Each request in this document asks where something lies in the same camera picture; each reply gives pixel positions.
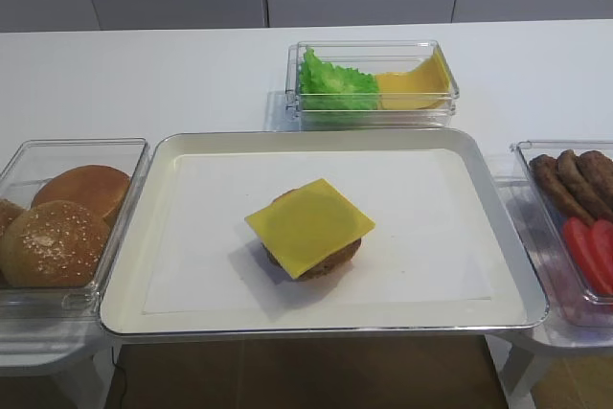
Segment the sesame top bun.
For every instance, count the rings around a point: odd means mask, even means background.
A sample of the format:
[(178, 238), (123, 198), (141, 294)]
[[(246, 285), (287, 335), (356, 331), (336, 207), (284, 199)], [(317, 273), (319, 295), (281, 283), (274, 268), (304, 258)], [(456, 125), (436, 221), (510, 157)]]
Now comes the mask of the sesame top bun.
[(1, 237), (1, 271), (12, 287), (81, 287), (98, 268), (110, 228), (78, 203), (56, 200), (18, 216)]

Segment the sesame bun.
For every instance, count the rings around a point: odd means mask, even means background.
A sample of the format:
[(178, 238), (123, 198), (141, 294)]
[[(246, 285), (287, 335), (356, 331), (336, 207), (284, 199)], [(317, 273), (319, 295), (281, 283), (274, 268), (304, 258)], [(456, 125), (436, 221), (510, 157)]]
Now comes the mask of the sesame bun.
[(0, 237), (4, 235), (8, 227), (25, 212), (21, 206), (5, 199), (0, 199)]
[(1, 237), (1, 271), (12, 287), (81, 287), (98, 268), (110, 228), (78, 203), (56, 200), (18, 216)]

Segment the green lettuce leaf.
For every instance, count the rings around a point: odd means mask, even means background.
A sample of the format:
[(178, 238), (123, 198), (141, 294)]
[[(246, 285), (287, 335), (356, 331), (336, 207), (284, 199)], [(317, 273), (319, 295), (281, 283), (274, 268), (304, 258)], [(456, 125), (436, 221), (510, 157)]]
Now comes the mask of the green lettuce leaf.
[(376, 110), (378, 86), (372, 74), (303, 54), (299, 82), (305, 110)]

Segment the clear lettuce cheese container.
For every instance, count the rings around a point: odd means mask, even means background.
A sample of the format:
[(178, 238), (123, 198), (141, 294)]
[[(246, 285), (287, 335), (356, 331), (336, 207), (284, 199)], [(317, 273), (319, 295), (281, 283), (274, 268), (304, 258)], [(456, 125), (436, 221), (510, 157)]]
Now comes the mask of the clear lettuce cheese container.
[[(299, 75), (303, 54), (314, 50), (322, 61), (362, 73), (408, 72), (432, 55), (442, 59), (450, 77), (450, 91), (440, 103), (418, 110), (305, 110)], [(361, 128), (445, 127), (456, 112), (459, 87), (435, 40), (422, 41), (301, 41), (288, 50), (285, 80), (285, 113), (297, 129), (349, 130)]]

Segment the yellow cheese slice on patty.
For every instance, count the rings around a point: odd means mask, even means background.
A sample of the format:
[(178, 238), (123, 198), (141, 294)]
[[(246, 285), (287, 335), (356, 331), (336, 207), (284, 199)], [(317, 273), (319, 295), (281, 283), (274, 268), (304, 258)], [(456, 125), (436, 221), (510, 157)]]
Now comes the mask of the yellow cheese slice on patty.
[(245, 218), (261, 243), (272, 245), (293, 239), (330, 242), (363, 238), (375, 223), (338, 192), (318, 179), (275, 198), (267, 207)]

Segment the brown burger patty on tray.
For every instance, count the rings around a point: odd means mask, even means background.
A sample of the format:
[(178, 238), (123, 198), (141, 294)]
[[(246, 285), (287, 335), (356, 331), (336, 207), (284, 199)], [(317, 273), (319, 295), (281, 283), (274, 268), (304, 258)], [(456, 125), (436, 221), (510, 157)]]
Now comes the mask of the brown burger patty on tray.
[(293, 239), (261, 244), (269, 261), (282, 269), (292, 281), (307, 281), (328, 275), (349, 262), (357, 253), (362, 238), (330, 242), (322, 239)]

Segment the white paper liner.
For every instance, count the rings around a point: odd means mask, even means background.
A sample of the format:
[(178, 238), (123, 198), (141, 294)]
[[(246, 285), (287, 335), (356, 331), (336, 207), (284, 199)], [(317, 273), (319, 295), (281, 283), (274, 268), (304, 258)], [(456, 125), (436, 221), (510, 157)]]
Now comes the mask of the white paper liner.
[[(447, 149), (183, 155), (149, 283), (148, 312), (289, 312), (484, 299), (498, 252), (461, 157)], [(327, 180), (375, 228), (349, 263), (295, 282), (246, 218)]]

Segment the yellow cheese slices in container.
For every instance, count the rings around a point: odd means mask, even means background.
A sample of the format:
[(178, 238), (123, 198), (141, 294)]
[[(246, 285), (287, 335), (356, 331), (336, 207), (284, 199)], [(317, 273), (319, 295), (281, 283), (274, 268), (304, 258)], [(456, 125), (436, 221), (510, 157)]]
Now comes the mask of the yellow cheese slices in container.
[(382, 110), (418, 110), (440, 103), (450, 91), (442, 59), (432, 55), (408, 72), (375, 74)]

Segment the silver metal tray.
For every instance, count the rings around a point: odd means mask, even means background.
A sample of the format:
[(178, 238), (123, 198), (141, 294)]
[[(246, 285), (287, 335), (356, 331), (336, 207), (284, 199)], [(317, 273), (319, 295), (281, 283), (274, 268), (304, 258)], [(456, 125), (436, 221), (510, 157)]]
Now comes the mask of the silver metal tray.
[[(491, 292), (484, 299), (425, 301), (380, 307), (327, 307), (274, 319), (260, 310), (148, 312), (149, 283), (170, 214), (174, 162), (183, 155), (279, 152), (366, 152), (447, 149), (458, 154), (497, 243), (484, 259)], [(176, 134), (155, 149), (100, 305), (100, 319), (124, 339), (199, 336), (490, 332), (529, 329), (549, 303), (533, 264), (474, 140), (449, 128), (311, 132)]]

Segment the clear bun container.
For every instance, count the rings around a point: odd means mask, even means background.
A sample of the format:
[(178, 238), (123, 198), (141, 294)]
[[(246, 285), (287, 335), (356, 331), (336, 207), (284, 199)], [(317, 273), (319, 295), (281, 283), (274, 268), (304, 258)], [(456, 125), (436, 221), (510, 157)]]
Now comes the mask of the clear bun container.
[(12, 287), (1, 271), (1, 316), (11, 319), (91, 316), (95, 313), (112, 263), (138, 197), (148, 163), (141, 138), (31, 140), (20, 146), (1, 173), (1, 198), (25, 209), (36, 193), (63, 172), (105, 165), (130, 177), (130, 185), (92, 281), (81, 287)]

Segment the brown patty right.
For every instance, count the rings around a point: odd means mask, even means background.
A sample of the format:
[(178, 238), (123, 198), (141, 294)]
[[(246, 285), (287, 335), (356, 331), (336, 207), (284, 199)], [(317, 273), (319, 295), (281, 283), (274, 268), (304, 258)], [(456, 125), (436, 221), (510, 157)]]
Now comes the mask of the brown patty right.
[(612, 207), (612, 160), (598, 150), (589, 150), (578, 157), (579, 170), (599, 197)]

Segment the red tomato slice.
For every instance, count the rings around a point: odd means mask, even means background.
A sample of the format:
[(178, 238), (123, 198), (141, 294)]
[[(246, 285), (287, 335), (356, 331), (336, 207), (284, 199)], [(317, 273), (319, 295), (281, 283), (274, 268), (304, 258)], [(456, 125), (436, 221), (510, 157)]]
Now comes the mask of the red tomato slice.
[(596, 221), (589, 232), (589, 243), (599, 273), (612, 291), (612, 223)]
[(573, 260), (592, 292), (599, 297), (611, 297), (612, 291), (608, 290), (609, 285), (599, 273), (591, 252), (589, 232), (592, 226), (585, 225), (578, 218), (570, 217), (562, 226), (562, 235)]

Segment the brown patty middle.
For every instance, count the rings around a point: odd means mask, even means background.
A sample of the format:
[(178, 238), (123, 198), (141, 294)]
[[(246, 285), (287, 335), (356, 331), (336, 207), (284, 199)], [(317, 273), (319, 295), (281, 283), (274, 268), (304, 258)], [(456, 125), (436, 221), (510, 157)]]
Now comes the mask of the brown patty middle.
[(612, 220), (612, 210), (600, 198), (592, 185), (579, 171), (578, 157), (571, 150), (566, 149), (557, 158), (557, 174), (578, 204), (592, 217), (593, 220)]

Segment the sesame bun in container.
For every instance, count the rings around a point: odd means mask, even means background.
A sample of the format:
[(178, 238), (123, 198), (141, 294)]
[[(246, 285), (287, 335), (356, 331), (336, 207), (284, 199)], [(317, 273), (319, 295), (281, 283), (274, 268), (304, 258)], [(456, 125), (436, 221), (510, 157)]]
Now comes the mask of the sesame bun in container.
[(8, 227), (25, 212), (21, 206), (5, 199), (0, 199), (0, 237), (4, 235)]

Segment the red tomato slice middle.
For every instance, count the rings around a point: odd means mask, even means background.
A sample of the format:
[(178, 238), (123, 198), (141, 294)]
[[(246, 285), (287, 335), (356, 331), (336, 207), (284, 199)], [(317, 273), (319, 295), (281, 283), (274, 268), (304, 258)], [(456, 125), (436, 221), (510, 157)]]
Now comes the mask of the red tomato slice middle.
[(599, 273), (612, 291), (612, 223), (596, 221), (589, 232), (589, 243)]

